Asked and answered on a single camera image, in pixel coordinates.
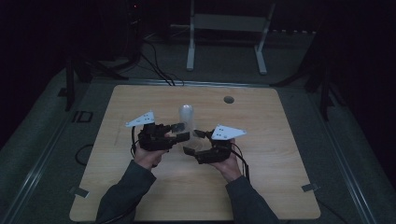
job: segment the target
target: white metal frame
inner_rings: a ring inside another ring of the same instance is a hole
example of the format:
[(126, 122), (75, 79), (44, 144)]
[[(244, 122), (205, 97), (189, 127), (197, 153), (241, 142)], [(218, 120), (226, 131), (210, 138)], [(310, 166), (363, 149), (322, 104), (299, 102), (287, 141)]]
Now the white metal frame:
[(228, 15), (209, 15), (195, 14), (194, 0), (191, 0), (191, 16), (190, 16), (190, 44), (187, 56), (187, 70), (194, 69), (195, 56), (195, 29), (213, 29), (213, 30), (229, 30), (229, 31), (249, 31), (261, 32), (262, 38), (260, 43), (254, 47), (256, 53), (257, 64), (261, 75), (267, 74), (264, 58), (262, 57), (262, 47), (268, 34), (268, 28), (274, 14), (276, 4), (270, 7), (267, 18), (264, 17), (245, 17), (245, 16), (228, 16)]

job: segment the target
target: tape piece on table corner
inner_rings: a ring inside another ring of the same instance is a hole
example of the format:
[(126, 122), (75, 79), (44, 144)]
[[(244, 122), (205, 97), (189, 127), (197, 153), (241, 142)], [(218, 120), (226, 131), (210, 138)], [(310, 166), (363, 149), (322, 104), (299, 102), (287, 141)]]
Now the tape piece on table corner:
[(88, 195), (90, 194), (89, 191), (87, 191), (85, 189), (77, 188), (77, 187), (72, 187), (70, 190), (68, 190), (68, 192), (71, 195), (78, 195), (78, 196), (83, 197), (83, 198), (87, 198)]
[(304, 192), (307, 192), (309, 190), (315, 191), (317, 189), (320, 189), (320, 187), (318, 187), (317, 184), (307, 184), (307, 185), (302, 186), (301, 188), (303, 189)]

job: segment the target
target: wooden table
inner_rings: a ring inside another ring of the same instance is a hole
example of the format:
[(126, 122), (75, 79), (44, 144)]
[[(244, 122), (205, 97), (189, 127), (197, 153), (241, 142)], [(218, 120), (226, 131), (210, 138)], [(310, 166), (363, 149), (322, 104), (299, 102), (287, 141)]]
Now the wooden table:
[[(226, 104), (225, 96), (234, 102)], [(111, 96), (70, 218), (94, 220), (108, 188), (122, 177), (132, 159), (131, 128), (125, 122), (153, 110), (156, 123), (178, 122), (178, 108), (193, 105), (198, 130), (221, 124), (247, 131), (236, 144), (249, 165), (252, 186), (280, 219), (318, 218), (320, 211), (277, 92), (272, 89), (221, 87), (117, 86)], [(135, 135), (140, 131), (136, 127)], [(232, 220), (220, 173), (198, 164), (180, 144), (152, 172), (158, 178), (137, 207), (135, 220)]]

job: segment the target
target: gray floor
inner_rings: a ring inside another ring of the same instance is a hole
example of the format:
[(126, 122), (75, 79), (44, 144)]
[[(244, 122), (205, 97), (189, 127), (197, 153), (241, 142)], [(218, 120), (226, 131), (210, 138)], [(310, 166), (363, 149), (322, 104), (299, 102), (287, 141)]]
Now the gray floor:
[[(214, 44), (202, 38), (196, 46), (194, 71), (187, 72), (188, 42), (183, 35), (175, 35), (166, 44), (155, 36), (148, 40), (154, 43), (161, 69), (185, 80), (186, 85), (266, 88), (269, 83), (297, 70), (312, 37), (269, 34), (264, 51), (267, 76), (259, 75), (254, 51), (248, 42), (220, 40)], [(149, 45), (143, 47), (143, 52), (154, 62)], [(139, 66), (149, 67), (144, 61)], [(84, 166), (75, 161), (75, 153), (80, 147), (94, 142), (116, 85), (163, 85), (163, 81), (156, 81), (156, 74), (142, 67), (122, 73), (131, 78), (129, 81), (114, 81), (93, 71), (96, 76), (91, 84), (77, 83), (78, 100), (68, 113), (64, 112), (65, 99), (57, 97), (59, 89), (64, 87), (64, 71), (54, 77), (0, 151), (2, 217), (8, 208), (12, 208), (16, 211), (14, 223), (74, 223), (68, 217), (74, 200), (68, 190), (78, 186), (84, 172)], [(396, 223), (396, 193), (356, 120), (347, 107), (334, 101), (335, 106), (329, 107), (330, 121), (323, 121), (318, 113), (318, 93), (306, 93), (304, 82), (305, 78), (302, 78), (277, 90), (311, 183), (320, 186), (315, 194), (321, 202), (321, 216), (290, 223), (344, 223), (340, 217), (347, 223)], [(92, 121), (72, 122), (75, 111), (93, 112)], [(48, 163), (37, 168), (35, 162), (42, 153), (50, 155)], [(89, 148), (84, 150), (81, 159), (87, 160), (89, 153)], [(44, 171), (42, 175), (29, 173), (39, 168)], [(37, 177), (30, 188), (33, 191), (21, 190), (26, 176)], [(27, 197), (17, 198), (21, 192)], [(25, 203), (21, 207), (15, 206), (16, 198)]]

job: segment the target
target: forearm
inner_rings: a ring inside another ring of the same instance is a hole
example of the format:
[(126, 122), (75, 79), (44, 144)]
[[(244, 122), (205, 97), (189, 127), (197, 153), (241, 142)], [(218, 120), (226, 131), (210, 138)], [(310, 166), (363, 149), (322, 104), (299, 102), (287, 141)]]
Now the forearm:
[(120, 182), (112, 186), (103, 196), (96, 215), (96, 223), (117, 217), (129, 209), (134, 210), (155, 179), (149, 170), (131, 161)]
[(244, 176), (226, 186), (236, 224), (279, 223), (279, 219), (264, 198), (248, 183)]

